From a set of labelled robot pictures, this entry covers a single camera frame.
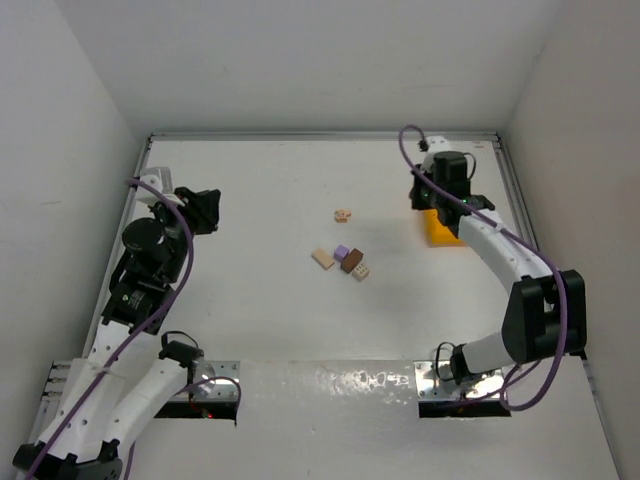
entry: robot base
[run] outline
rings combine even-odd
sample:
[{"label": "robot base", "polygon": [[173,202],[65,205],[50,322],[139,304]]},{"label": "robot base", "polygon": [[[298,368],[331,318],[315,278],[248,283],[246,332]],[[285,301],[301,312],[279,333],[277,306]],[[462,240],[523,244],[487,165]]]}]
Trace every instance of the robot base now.
[{"label": "robot base", "polygon": [[504,383],[501,370],[479,375],[473,381],[456,385],[451,378],[449,361],[438,362],[442,381],[436,375],[435,362],[414,362],[420,418],[443,417],[510,417],[511,413],[500,405],[498,395],[470,405],[460,406],[460,401],[473,400],[498,390]]}]

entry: toy block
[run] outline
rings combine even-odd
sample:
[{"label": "toy block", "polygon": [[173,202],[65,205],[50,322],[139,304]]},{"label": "toy block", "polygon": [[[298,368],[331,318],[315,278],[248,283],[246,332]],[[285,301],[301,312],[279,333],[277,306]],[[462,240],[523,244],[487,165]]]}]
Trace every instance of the toy block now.
[{"label": "toy block", "polygon": [[333,258],[335,258],[339,262],[342,262],[344,260],[344,257],[346,257],[348,254],[349,249],[347,247],[345,247],[344,245],[338,245],[336,251],[333,252]]},{"label": "toy block", "polygon": [[349,221],[349,217],[351,217],[351,210],[341,208],[336,210],[334,218],[338,223],[347,223]]},{"label": "toy block", "polygon": [[329,270],[333,266],[333,264],[336,263],[333,258],[331,258],[331,255],[329,255],[321,248],[317,248],[316,250],[314,250],[311,256],[325,270]]},{"label": "toy block", "polygon": [[364,266],[364,263],[361,263],[353,269],[353,276],[356,277],[359,282],[361,282],[369,276],[369,269]]},{"label": "toy block", "polygon": [[344,257],[344,260],[342,261],[342,265],[340,265],[340,268],[342,268],[342,270],[344,270],[347,273],[351,273],[353,269],[356,268],[358,264],[362,261],[362,257],[364,257],[364,254],[357,248],[354,248],[349,252],[349,254],[346,257]]}]

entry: metal bracket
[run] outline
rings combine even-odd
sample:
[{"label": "metal bracket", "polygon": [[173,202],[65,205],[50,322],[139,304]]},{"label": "metal bracket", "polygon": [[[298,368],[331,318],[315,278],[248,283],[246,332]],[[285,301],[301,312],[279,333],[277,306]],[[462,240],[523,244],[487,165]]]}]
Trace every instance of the metal bracket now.
[{"label": "metal bracket", "polygon": [[414,362],[420,418],[511,416],[500,405],[497,394],[468,406],[461,407],[458,404],[460,401],[473,400],[500,389],[504,383],[501,370],[482,374],[477,380],[461,385],[456,385],[453,380],[446,380],[451,378],[448,360],[438,362],[438,371],[444,381],[437,377],[434,361]]},{"label": "metal bracket", "polygon": [[[71,372],[71,362],[54,362],[42,392],[43,401],[61,401],[67,377]],[[225,376],[240,382],[240,362],[204,360],[195,368],[193,381],[197,382],[215,376]],[[199,409],[210,412],[210,418],[235,419],[238,407],[238,391],[228,380],[205,383],[194,390],[191,402]],[[186,393],[174,395],[157,413],[156,418],[201,418],[189,404]]]}]

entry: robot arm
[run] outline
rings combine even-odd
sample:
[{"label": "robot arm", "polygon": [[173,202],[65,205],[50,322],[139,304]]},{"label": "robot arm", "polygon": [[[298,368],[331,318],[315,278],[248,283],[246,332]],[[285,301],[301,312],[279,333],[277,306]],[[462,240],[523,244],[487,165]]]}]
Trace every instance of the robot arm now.
[{"label": "robot arm", "polygon": [[[140,180],[177,206],[193,235],[217,230],[218,190],[172,191],[170,172],[165,168],[149,169]],[[55,419],[34,444],[22,445],[14,457],[16,467],[35,471],[35,478],[40,480],[119,478],[120,458],[126,456],[158,410],[192,383],[195,364],[203,355],[196,347],[177,341],[165,344],[163,340],[158,359],[121,398],[132,367],[149,349],[157,348],[157,334],[166,312],[155,322],[147,319],[173,293],[171,284],[178,280],[188,250],[183,227],[171,209],[142,189],[136,200],[149,205],[153,218],[135,220],[123,231],[125,251],[111,276],[111,297],[102,312],[91,353],[86,359],[74,360],[74,373],[67,380]],[[128,348],[112,359],[125,341],[130,342]],[[75,414],[69,419],[73,409]],[[63,422],[66,428],[59,431]],[[43,448],[52,438],[56,440],[44,455]]]},{"label": "robot arm", "polygon": [[[554,355],[558,343],[558,293],[549,267],[536,255],[500,233],[503,225],[494,205],[482,195],[471,194],[464,153],[453,150],[444,137],[428,137],[421,143],[427,152],[420,166],[440,188],[492,219],[492,228],[476,215],[438,195],[417,176],[410,198],[416,210],[436,209],[438,220],[464,240],[509,292],[500,331],[454,347],[450,368],[457,384],[474,381],[498,368],[524,364]],[[585,287],[575,271],[561,272],[567,290],[568,333],[565,353],[586,344]]]}]

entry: purple wire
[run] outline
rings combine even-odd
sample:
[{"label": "purple wire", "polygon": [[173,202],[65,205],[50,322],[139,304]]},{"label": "purple wire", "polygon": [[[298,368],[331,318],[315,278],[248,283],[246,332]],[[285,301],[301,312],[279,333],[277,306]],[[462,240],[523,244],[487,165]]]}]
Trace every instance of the purple wire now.
[{"label": "purple wire", "polygon": [[443,402],[442,405],[439,405],[438,407],[447,408],[447,409],[448,408],[466,407],[466,406],[473,405],[475,403],[481,402],[482,400],[486,400],[487,398],[491,398],[496,394],[500,394],[500,400],[501,400],[500,403],[502,404],[502,394],[504,392],[506,392],[507,388],[511,387],[512,385],[515,385],[520,380],[522,380],[524,377],[529,375],[531,372],[533,372],[538,367],[538,365],[540,365],[540,360],[538,360],[537,362],[534,362],[533,365],[531,365],[529,368],[527,368],[522,373],[522,375],[520,375],[519,377],[515,378],[514,380],[511,380],[511,377],[513,376],[513,374],[515,374],[518,370],[520,370],[520,365],[516,365],[509,371],[509,373],[507,373],[507,375],[504,378],[504,382],[502,384],[502,387],[500,387],[498,390],[494,390],[493,392],[485,393],[481,397],[468,398],[466,400],[460,400],[459,402]]},{"label": "purple wire", "polygon": [[129,458],[127,458],[127,468],[124,471],[124,477],[122,480],[129,480],[129,475],[131,474],[131,467],[133,467],[133,454],[136,451],[136,444],[132,443],[131,448],[129,449]]},{"label": "purple wire", "polygon": [[[479,212],[475,208],[473,208],[473,207],[469,206],[468,204],[462,202],[459,198],[456,198],[454,195],[451,195],[449,192],[447,192],[447,191],[443,190],[442,188],[440,188],[439,186],[437,186],[435,183],[433,183],[431,180],[429,180],[420,171],[420,169],[416,165],[413,164],[413,162],[411,161],[411,158],[409,158],[409,155],[407,154],[407,151],[404,148],[404,134],[409,130],[414,130],[414,131],[418,132],[418,134],[420,135],[420,139],[423,140],[424,142],[426,142],[426,138],[425,138],[425,135],[424,135],[424,132],[422,131],[422,129],[420,127],[416,126],[416,125],[407,125],[404,128],[402,128],[400,130],[400,132],[398,133],[398,146],[400,148],[400,153],[402,154],[402,157],[404,158],[404,161],[407,162],[407,165],[409,165],[409,167],[411,168],[413,173],[420,180],[422,180],[429,188],[431,188],[433,191],[435,191],[438,195],[440,195],[440,196],[446,198],[447,200],[455,203],[456,205],[458,205],[459,207],[463,208],[467,212],[476,215],[483,222],[485,222],[486,224],[488,224],[492,228],[495,228],[497,226],[497,223],[495,221],[493,221],[491,218],[487,217],[483,213]],[[540,260],[542,260],[547,265],[547,267],[549,267],[549,269],[551,270],[551,273],[553,274],[553,279],[556,282],[556,286],[558,288],[558,298],[559,298],[559,302],[560,302],[560,333],[558,334],[558,345],[556,347],[555,355],[553,356],[553,362],[551,363],[551,368],[549,369],[549,373],[547,374],[547,378],[545,379],[544,383],[540,387],[540,390],[538,390],[538,392],[529,401],[527,401],[527,402],[525,402],[525,403],[523,403],[521,405],[510,405],[509,403],[507,403],[506,396],[505,396],[506,389],[509,387],[509,385],[513,385],[513,383],[515,383],[516,381],[522,379],[525,376],[525,374],[530,373],[530,371],[533,368],[537,367],[537,365],[539,363],[539,362],[537,362],[534,365],[534,367],[532,367],[530,370],[527,370],[527,372],[525,372],[525,374],[522,374],[520,377],[516,378],[513,382],[511,382],[509,384],[509,382],[507,380],[510,380],[511,377],[513,377],[513,375],[515,374],[515,371],[518,369],[517,366],[514,367],[507,374],[507,376],[505,377],[505,383],[503,384],[502,388],[499,391],[499,393],[500,393],[500,403],[502,404],[502,406],[504,408],[508,409],[508,410],[519,412],[519,411],[527,410],[527,409],[537,405],[540,402],[540,400],[542,400],[544,398],[544,396],[549,391],[549,388],[551,387],[551,384],[553,383],[553,380],[555,379],[556,374],[558,373],[558,370],[560,369],[560,362],[562,361],[562,356],[564,355],[565,344],[567,342],[567,324],[568,324],[568,320],[567,320],[567,291],[566,291],[566,289],[564,287],[564,282],[562,281],[562,277],[560,276],[560,272],[558,271],[558,268],[554,265],[554,263],[551,261],[550,258],[548,258],[545,254],[540,252],[533,245],[530,245],[529,243],[527,243],[524,240],[522,240],[520,237],[518,237],[514,233],[512,233],[512,232],[510,232],[510,231],[508,231],[506,229],[501,230],[501,232],[505,237],[507,237],[511,241],[513,241],[513,242],[517,243],[518,245],[526,248],[531,253],[536,255],[538,258],[540,258]]]},{"label": "purple wire", "polygon": [[[171,295],[169,295],[169,297],[167,297],[166,301],[155,312],[153,312],[149,316],[149,318],[147,318],[144,322],[142,322],[138,326],[138,328],[136,328],[133,332],[131,332],[131,335],[125,338],[125,340],[120,344],[118,348],[115,349],[113,354],[109,357],[107,362],[104,364],[104,368],[111,367],[111,365],[113,365],[115,361],[118,359],[118,356],[120,356],[120,354],[124,351],[124,349],[129,346],[129,344],[133,341],[134,338],[140,335],[140,333],[142,333],[144,329],[146,329],[149,325],[151,325],[158,318],[164,315],[169,310],[169,308],[171,308],[171,305],[173,305],[173,302],[176,301],[176,298],[178,298],[178,295],[180,295],[180,292],[186,285],[187,280],[191,275],[191,269],[193,268],[193,256],[194,256],[193,235],[191,235],[191,230],[189,229],[189,225],[187,224],[187,221],[184,219],[182,214],[178,211],[177,207],[173,203],[171,203],[171,201],[167,197],[162,195],[162,193],[160,193],[158,190],[156,190],[153,187],[150,187],[149,185],[141,182],[136,178],[131,178],[127,180],[127,184],[133,187],[143,188],[144,190],[147,190],[148,192],[152,193],[158,198],[158,200],[160,200],[171,211],[171,213],[173,213],[173,215],[176,217],[176,220],[178,220],[178,223],[182,227],[182,231],[184,232],[184,235],[187,239],[187,252],[189,255],[187,259],[187,266],[185,268],[184,274],[182,275],[182,279],[180,280],[180,283],[178,284],[174,292]],[[42,460],[44,459],[44,457],[47,455],[49,450],[51,450],[51,447],[56,442],[56,440],[58,440],[58,438],[66,428],[69,421],[78,412],[78,410],[80,410],[80,407],[84,404],[84,402],[87,401],[87,398],[89,398],[89,396],[93,393],[93,391],[96,389],[96,387],[98,386],[98,384],[104,378],[105,375],[106,375],[105,371],[101,371],[100,373],[98,373],[96,375],[96,378],[94,378],[93,382],[91,382],[91,384],[85,390],[85,392],[80,396],[80,398],[78,398],[78,401],[76,402],[76,404],[71,408],[71,410],[69,410],[69,412],[67,413],[67,416],[64,418],[62,422],[60,422],[60,425],[58,426],[58,428],[53,432],[53,435],[51,435],[51,438],[49,439],[49,441],[45,443],[44,447],[42,447],[42,450],[34,460],[33,464],[31,465],[31,468],[27,471],[27,474],[25,475],[24,480],[32,480],[34,478],[34,475],[38,470],[40,463],[42,463]]]}]

